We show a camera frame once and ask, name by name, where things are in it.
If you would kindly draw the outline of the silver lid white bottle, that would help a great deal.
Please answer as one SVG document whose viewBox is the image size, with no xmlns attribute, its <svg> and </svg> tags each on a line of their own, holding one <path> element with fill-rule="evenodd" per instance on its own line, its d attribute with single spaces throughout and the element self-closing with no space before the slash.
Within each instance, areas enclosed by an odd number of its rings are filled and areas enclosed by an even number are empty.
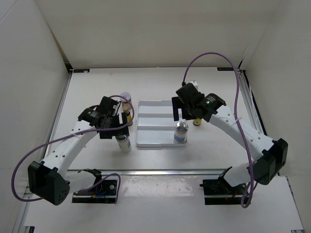
<svg viewBox="0 0 311 233">
<path fill-rule="evenodd" d="M 126 135 L 115 136 L 115 139 L 122 152 L 129 152 L 131 150 L 130 138 Z"/>
</svg>

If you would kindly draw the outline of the silver lid blue bottle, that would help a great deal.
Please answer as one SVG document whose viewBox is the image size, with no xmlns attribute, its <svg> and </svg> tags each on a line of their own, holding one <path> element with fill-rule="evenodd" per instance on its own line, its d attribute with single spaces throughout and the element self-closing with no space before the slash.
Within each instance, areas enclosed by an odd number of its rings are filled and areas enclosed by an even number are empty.
<svg viewBox="0 0 311 233">
<path fill-rule="evenodd" d="M 188 130 L 189 126 L 185 121 L 177 122 L 175 126 L 173 142 L 177 144 L 186 144 Z"/>
</svg>

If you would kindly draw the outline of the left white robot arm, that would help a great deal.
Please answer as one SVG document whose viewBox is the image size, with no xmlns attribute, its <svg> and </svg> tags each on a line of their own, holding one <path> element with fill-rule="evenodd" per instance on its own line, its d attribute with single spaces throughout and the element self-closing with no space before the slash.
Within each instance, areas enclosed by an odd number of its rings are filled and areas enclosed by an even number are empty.
<svg viewBox="0 0 311 233">
<path fill-rule="evenodd" d="M 109 187 L 105 187 L 106 178 L 99 170 L 86 168 L 69 175 L 68 168 L 92 138 L 129 135 L 127 116 L 118 114 L 119 105 L 104 96 L 100 104 L 82 111 L 71 134 L 60 139 L 58 147 L 43 160 L 28 166 L 30 191 L 53 205 L 61 204 L 70 193 L 93 197 L 107 194 Z"/>
</svg>

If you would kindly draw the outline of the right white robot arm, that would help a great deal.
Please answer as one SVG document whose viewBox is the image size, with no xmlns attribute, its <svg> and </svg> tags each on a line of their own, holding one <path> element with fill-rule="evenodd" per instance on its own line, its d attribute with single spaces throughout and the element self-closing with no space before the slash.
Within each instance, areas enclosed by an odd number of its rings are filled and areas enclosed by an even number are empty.
<svg viewBox="0 0 311 233">
<path fill-rule="evenodd" d="M 234 116 L 226 102 L 214 93 L 204 95 L 193 84 L 188 83 L 176 91 L 172 98 L 173 117 L 191 120 L 200 118 L 216 126 L 238 144 L 251 157 L 248 163 L 230 167 L 218 182 L 219 190 L 231 193 L 236 186 L 250 181 L 268 185 L 274 176 L 284 167 L 288 152 L 288 143 L 280 138 L 274 140 Z"/>
</svg>

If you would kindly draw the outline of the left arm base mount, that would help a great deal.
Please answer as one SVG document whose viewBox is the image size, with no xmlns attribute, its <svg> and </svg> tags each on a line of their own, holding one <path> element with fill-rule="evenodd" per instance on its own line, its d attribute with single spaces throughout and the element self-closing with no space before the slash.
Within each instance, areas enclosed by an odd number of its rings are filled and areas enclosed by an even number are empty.
<svg viewBox="0 0 311 233">
<path fill-rule="evenodd" d="M 97 169 L 84 169 L 94 176 L 93 188 L 79 190 L 73 193 L 72 203 L 93 203 L 93 204 L 116 204 L 119 197 L 121 177 L 117 173 L 103 175 Z"/>
</svg>

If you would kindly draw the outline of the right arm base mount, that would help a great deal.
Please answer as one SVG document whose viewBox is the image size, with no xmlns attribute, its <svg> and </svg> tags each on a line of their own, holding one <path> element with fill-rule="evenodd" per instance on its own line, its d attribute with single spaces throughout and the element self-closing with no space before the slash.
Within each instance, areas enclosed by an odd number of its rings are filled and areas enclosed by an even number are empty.
<svg viewBox="0 0 311 233">
<path fill-rule="evenodd" d="M 231 187 L 224 180 L 224 175 L 232 167 L 223 171 L 217 179 L 205 179 L 199 185 L 203 188 L 205 205 L 240 205 L 246 183 Z"/>
</svg>

